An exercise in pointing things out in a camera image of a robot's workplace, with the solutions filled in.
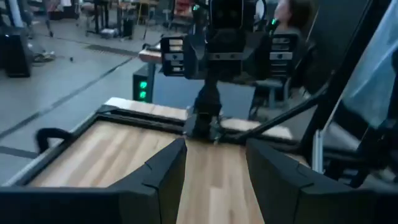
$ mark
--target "desk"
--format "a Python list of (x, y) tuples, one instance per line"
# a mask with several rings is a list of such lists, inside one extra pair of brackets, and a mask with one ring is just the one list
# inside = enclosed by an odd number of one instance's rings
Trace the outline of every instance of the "desk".
[[(106, 105), (186, 119), (185, 110), (121, 98), (111, 98)], [(246, 130), (258, 123), (231, 119), (223, 125)], [(291, 138), (289, 130), (280, 126), (265, 134)], [(96, 123), (29, 185), (107, 187), (137, 169), (175, 138), (169, 133), (114, 123)], [(245, 148), (190, 139), (186, 140), (186, 144), (185, 182), (177, 223), (264, 223), (249, 179)], [(292, 157), (304, 162), (301, 157)], [(8, 184), (24, 175), (39, 159), (29, 164)]]
[(100, 33), (100, 25), (99, 25), (99, 14), (98, 14), (98, 6), (102, 6), (103, 10), (101, 10), (101, 29), (109, 27), (109, 9), (108, 4), (112, 0), (94, 0), (94, 20), (95, 20), (95, 34)]

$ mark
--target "chair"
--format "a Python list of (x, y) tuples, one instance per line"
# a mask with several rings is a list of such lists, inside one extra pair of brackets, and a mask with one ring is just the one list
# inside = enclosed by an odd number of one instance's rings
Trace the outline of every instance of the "chair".
[(298, 39), (297, 34), (274, 34), (271, 38), (268, 69), (270, 78), (256, 82), (257, 93), (269, 90), (268, 106), (270, 109), (275, 108), (277, 90), (282, 90), (283, 104), (287, 106), (290, 82), (295, 73), (293, 54)]

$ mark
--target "concrete floor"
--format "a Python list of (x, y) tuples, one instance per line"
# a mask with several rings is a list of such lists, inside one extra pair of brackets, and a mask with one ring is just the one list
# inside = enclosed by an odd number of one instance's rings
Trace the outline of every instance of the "concrete floor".
[[(35, 25), (36, 41), (57, 59), (32, 69), (31, 78), (11, 79), (0, 71), (0, 146), (35, 151), (33, 136), (40, 128), (56, 127), (71, 130), (110, 97), (132, 98), (132, 74), (145, 63), (138, 58), (116, 54), (101, 54), (85, 49), (98, 44), (139, 52), (144, 43), (159, 41), (161, 32), (149, 30), (141, 40), (143, 27), (136, 28), (134, 40), (105, 40), (91, 34), (85, 37), (76, 21), (54, 21), (55, 37), (48, 37), (43, 24)], [(110, 70), (117, 69), (109, 75)], [(203, 82), (184, 78), (156, 76), (154, 103), (186, 108), (191, 106)], [(223, 112), (226, 116), (246, 119), (253, 87), (220, 83)], [(295, 105), (302, 100), (296, 98)], [(277, 116), (281, 110), (266, 111)], [(285, 122), (295, 139), (302, 137), (313, 110)], [(330, 144), (339, 140), (331, 137)], [(21, 170), (30, 159), (0, 154), (0, 184)]]

